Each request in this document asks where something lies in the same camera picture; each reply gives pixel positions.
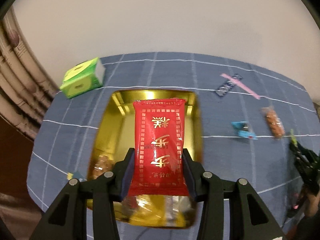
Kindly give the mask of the clear pack orange biscuits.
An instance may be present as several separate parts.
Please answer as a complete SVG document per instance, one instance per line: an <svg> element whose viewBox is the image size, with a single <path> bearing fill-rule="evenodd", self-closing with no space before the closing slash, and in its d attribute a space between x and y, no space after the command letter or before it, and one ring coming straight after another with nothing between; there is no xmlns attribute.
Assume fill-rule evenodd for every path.
<svg viewBox="0 0 320 240"><path fill-rule="evenodd" d="M278 139L282 138L285 135L285 129L273 107L263 107L261 111L272 135Z"/></svg>

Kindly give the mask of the green tissue pack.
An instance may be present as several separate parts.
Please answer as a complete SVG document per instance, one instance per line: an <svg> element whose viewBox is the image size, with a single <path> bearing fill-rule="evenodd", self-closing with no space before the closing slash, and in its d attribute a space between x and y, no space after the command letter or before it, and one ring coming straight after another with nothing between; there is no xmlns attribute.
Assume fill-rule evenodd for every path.
<svg viewBox="0 0 320 240"><path fill-rule="evenodd" d="M64 77L60 90L71 99L103 85L105 67L98 57L85 61L69 69Z"/></svg>

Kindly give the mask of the green small snack packet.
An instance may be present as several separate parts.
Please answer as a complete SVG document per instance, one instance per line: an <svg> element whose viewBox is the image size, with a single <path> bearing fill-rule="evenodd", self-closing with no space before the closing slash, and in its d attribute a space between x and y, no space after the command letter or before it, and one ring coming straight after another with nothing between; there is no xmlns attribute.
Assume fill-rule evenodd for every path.
<svg viewBox="0 0 320 240"><path fill-rule="evenodd" d="M293 148L297 148L298 147L298 141L294 135L294 130L293 129L290 129L290 138L291 138L291 141L290 141L290 148L293 149Z"/></svg>

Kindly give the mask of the beige patterned curtain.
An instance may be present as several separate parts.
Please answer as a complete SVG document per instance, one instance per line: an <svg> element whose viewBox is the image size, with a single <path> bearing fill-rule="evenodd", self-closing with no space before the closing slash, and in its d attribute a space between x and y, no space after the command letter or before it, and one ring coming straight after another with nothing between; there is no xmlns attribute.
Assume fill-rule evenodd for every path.
<svg viewBox="0 0 320 240"><path fill-rule="evenodd" d="M10 8L1 19L1 118L34 140L56 93Z"/></svg>

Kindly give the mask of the blue candy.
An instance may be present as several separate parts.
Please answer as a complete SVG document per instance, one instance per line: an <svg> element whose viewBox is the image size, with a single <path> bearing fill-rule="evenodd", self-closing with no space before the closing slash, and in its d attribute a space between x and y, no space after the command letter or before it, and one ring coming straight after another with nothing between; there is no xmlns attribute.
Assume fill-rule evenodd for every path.
<svg viewBox="0 0 320 240"><path fill-rule="evenodd" d="M257 140L257 136L251 128L250 124L246 121L233 121L231 122L236 135L242 138Z"/></svg>

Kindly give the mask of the red snack packet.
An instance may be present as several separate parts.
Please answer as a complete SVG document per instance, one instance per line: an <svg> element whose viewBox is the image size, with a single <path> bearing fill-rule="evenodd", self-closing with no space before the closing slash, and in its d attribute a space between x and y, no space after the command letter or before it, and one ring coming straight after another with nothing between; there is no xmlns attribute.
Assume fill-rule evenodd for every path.
<svg viewBox="0 0 320 240"><path fill-rule="evenodd" d="M182 167L185 102L178 98L133 102L135 168L129 195L189 194Z"/></svg>

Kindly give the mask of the blue checked tablecloth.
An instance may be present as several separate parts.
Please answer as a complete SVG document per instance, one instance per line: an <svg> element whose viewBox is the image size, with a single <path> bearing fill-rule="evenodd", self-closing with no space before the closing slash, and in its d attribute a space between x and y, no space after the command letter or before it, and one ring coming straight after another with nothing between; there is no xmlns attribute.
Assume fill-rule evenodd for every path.
<svg viewBox="0 0 320 240"><path fill-rule="evenodd" d="M122 54L101 59L103 87L68 99L58 93L35 139L27 189L43 210L67 183L67 173L87 172L107 102L119 89L169 88L195 92L200 102L203 166L222 179L246 178L278 223L302 181L289 140L274 139L261 109L272 106L287 132L319 152L319 119L306 88L251 63L191 53ZM257 140L236 135L231 122L246 121Z"/></svg>

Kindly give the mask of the clear bag brown snacks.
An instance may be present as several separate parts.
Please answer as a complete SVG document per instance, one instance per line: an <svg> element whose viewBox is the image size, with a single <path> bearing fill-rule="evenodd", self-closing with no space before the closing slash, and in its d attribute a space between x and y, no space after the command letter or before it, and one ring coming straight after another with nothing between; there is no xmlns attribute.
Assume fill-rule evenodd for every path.
<svg viewBox="0 0 320 240"><path fill-rule="evenodd" d="M92 178L97 179L100 175L107 171L111 171L113 168L114 162L106 155L99 156L97 162L94 165Z"/></svg>

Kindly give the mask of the brown wooden cabinet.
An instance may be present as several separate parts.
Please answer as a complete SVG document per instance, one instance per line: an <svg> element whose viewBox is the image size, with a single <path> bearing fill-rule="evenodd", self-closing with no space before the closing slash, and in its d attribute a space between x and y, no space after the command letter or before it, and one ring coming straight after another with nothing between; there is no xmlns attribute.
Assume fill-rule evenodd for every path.
<svg viewBox="0 0 320 240"><path fill-rule="evenodd" d="M42 211L27 190L33 142L1 119L1 220L16 239L29 239Z"/></svg>

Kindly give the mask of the yellow snack bag silver seam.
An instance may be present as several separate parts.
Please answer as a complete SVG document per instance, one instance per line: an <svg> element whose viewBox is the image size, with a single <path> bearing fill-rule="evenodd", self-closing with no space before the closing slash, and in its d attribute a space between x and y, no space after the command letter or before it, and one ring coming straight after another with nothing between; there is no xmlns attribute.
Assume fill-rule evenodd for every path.
<svg viewBox="0 0 320 240"><path fill-rule="evenodd" d="M195 222L196 211L196 203L187 196L129 196L114 203L117 220L152 228L188 228Z"/></svg>

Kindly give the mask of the red gold toffee tin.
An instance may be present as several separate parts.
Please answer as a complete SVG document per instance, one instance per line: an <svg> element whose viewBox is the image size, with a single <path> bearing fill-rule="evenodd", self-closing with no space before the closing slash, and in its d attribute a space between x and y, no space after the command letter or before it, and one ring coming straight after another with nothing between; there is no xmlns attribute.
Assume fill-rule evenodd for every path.
<svg viewBox="0 0 320 240"><path fill-rule="evenodd" d="M184 148L194 161L202 160L201 112L194 92L165 89L119 90L114 92L104 111L94 142L87 179L91 180L99 156L106 155L114 164L125 158L135 146L135 100L180 98L185 103Z"/></svg>

